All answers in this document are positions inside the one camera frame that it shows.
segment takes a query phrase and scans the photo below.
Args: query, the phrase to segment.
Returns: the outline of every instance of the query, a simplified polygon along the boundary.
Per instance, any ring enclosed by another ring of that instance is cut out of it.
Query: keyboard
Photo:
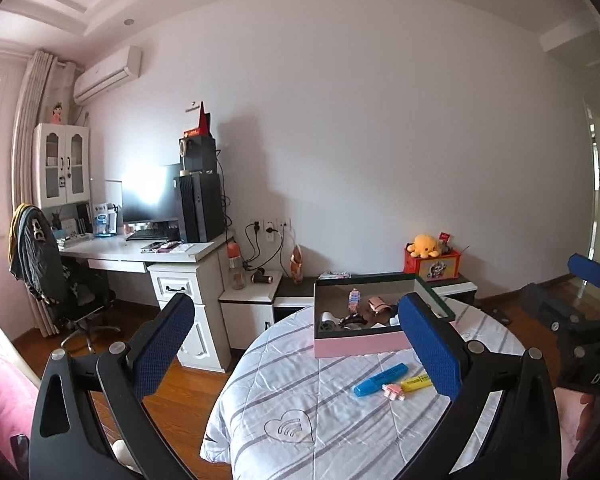
[[[172,235],[172,231],[164,229],[141,229],[130,235],[127,240],[168,240]]]

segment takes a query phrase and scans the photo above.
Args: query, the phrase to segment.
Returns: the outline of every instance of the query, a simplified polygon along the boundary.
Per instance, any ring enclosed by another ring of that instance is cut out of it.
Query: heart embroidery
[[[280,442],[293,444],[314,442],[311,421],[302,410],[289,410],[280,418],[268,420],[264,425],[264,431]]]

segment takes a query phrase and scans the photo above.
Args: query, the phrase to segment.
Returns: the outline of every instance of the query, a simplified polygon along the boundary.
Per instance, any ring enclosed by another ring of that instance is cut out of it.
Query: bed sheet
[[[522,354],[524,347],[480,310],[445,299],[465,340],[491,351]],[[358,398],[356,384],[398,363],[408,377],[423,373],[413,349],[316,359],[313,307],[261,334],[238,362],[209,418],[200,456],[232,465],[235,480],[362,480],[393,478],[445,411],[449,399],[433,387],[389,401],[382,393]],[[456,464],[469,464],[497,407],[491,394]]]

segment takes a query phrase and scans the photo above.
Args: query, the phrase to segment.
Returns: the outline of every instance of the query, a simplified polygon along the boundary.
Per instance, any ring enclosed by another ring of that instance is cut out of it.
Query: blue highlighter
[[[400,363],[395,365],[384,372],[369,377],[367,380],[362,381],[358,386],[353,388],[353,392],[358,397],[364,397],[371,395],[382,390],[383,384],[393,383],[400,379],[404,374],[409,371],[409,367],[406,364]]]

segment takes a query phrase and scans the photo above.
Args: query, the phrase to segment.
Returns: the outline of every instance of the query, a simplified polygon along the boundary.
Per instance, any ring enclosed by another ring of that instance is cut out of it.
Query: blue padded grip
[[[142,349],[133,368],[136,399],[142,400],[145,396],[156,392],[184,338],[193,326],[195,312],[191,299],[187,296],[181,298],[169,318]]]
[[[600,288],[600,264],[575,253],[567,263],[569,272]]]
[[[435,389],[456,400],[462,387],[460,363],[409,295],[398,302],[398,319]]]

